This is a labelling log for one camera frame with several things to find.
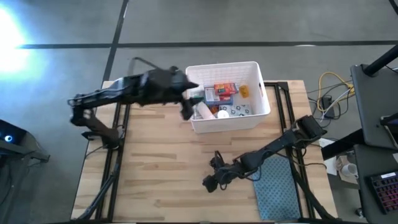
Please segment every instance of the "wooden table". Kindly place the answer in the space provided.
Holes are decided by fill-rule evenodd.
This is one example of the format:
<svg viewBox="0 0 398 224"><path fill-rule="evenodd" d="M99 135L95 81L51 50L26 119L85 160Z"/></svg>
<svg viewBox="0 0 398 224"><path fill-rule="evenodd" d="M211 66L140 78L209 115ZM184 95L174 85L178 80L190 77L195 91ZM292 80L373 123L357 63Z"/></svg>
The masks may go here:
<svg viewBox="0 0 398 224"><path fill-rule="evenodd" d="M288 83L295 117L311 114L304 82L295 80ZM215 150L230 162L232 158L260 149L281 135L274 90L267 88L267 95L271 113L263 123L254 129L224 133L195 134L191 123L180 117L179 105L143 108L133 105L114 222L261 222L252 182L236 179L227 190L218 189L211 194L201 182L213 172L208 163ZM102 106L96 115L105 125L111 126L114 109L115 105ZM100 141L90 142L88 152L100 144ZM307 149L305 163L323 162L318 147ZM72 218L82 214L98 193L105 157L106 151L102 150L85 160ZM316 198L337 217L325 168L307 166L307 175ZM302 192L300 201L307 217ZM104 211L108 211L107 204L105 201Z"/></svg>

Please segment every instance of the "gray floor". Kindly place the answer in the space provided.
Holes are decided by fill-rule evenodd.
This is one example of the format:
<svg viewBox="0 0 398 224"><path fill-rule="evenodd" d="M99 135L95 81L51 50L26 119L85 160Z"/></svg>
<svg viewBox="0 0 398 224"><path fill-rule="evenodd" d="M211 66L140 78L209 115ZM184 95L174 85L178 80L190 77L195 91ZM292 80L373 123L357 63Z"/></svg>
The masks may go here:
<svg viewBox="0 0 398 224"><path fill-rule="evenodd" d="M0 1L24 44L110 43L122 0ZM396 40L398 16L386 0L135 0L128 5L120 42ZM15 39L12 32L0 40ZM128 61L146 58L161 67L257 61L266 80L304 80L318 88L326 71L349 80L349 67L370 63L391 46L119 49L110 80L125 76ZM30 131L51 154L32 168L12 223L67 221L87 146L69 122L66 100L99 88L109 49L7 50L0 52L0 119ZM137 65L136 72L146 67ZM338 83L325 77L323 85ZM336 89L334 98L344 92ZM317 93L309 94L316 98ZM355 98L327 127L341 138L360 127ZM332 184L338 214L358 221L357 191Z"/></svg>

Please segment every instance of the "power adapter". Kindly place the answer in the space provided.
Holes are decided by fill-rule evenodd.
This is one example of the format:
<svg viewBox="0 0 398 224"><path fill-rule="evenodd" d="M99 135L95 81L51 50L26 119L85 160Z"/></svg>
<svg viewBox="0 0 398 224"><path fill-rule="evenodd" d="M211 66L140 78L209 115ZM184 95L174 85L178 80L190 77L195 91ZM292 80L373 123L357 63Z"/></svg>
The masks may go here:
<svg viewBox="0 0 398 224"><path fill-rule="evenodd" d="M321 105L322 105L322 108L324 109L324 110L326 110L327 108L329 108L329 106L332 104L333 102L332 102L332 100L331 100L331 97L326 97L326 96L324 96L324 97L322 97L321 98ZM324 117L325 118L328 118L328 119L333 119L333 118L335 118L335 109L332 107L332 108L330 108L327 112L326 112L326 114L324 115Z"/></svg>

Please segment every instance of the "red box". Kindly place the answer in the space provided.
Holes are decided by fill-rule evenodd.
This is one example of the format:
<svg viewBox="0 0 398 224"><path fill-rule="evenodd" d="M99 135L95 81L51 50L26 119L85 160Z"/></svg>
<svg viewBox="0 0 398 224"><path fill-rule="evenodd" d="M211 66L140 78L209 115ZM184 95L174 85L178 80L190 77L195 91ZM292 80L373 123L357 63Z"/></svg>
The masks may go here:
<svg viewBox="0 0 398 224"><path fill-rule="evenodd" d="M214 89L218 96L229 96L238 93L235 83L215 84Z"/></svg>

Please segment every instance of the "blue towel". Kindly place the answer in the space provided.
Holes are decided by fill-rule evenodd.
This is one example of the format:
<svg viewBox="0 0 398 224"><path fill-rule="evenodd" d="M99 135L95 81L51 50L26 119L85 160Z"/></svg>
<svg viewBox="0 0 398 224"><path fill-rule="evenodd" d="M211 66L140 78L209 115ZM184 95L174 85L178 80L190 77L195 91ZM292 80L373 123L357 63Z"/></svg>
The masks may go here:
<svg viewBox="0 0 398 224"><path fill-rule="evenodd" d="M267 158L261 166L261 179L254 182L262 220L297 220L299 202L289 160L280 156ZM259 171L252 175L259 177Z"/></svg>

